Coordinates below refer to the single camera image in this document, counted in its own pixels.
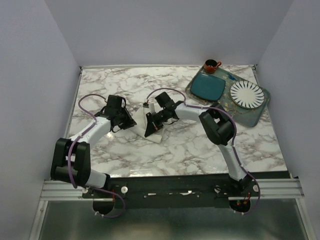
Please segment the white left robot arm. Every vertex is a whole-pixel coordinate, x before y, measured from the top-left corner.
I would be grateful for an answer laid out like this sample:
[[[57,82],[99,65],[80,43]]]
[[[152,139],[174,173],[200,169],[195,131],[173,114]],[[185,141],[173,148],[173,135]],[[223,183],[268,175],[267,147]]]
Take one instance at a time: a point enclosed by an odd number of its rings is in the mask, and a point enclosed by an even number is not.
[[[105,106],[96,114],[81,105],[85,98],[91,96],[105,101]],[[92,121],[72,137],[57,140],[50,170],[51,179],[70,183],[74,188],[92,187],[99,197],[107,197],[111,191],[111,185],[107,182],[110,176],[91,169],[91,147],[108,133],[114,132],[114,128],[126,130],[137,124],[126,106],[126,99],[119,95],[106,98],[91,93],[83,96],[78,101],[78,107],[90,115]]]

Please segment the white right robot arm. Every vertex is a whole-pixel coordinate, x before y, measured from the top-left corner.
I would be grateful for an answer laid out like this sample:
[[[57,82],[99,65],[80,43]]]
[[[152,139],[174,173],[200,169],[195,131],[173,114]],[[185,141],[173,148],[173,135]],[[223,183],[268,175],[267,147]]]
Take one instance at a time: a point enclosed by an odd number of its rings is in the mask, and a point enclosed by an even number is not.
[[[185,101],[174,102],[166,92],[159,94],[155,100],[161,108],[158,112],[148,100],[142,105],[142,109],[147,111],[144,136],[149,137],[155,134],[170,119],[201,123],[207,138],[218,146],[226,162],[230,178],[230,191],[236,196],[247,192],[253,177],[245,169],[243,161],[237,153],[235,145],[237,126],[223,107],[220,104],[197,106],[187,104]]]

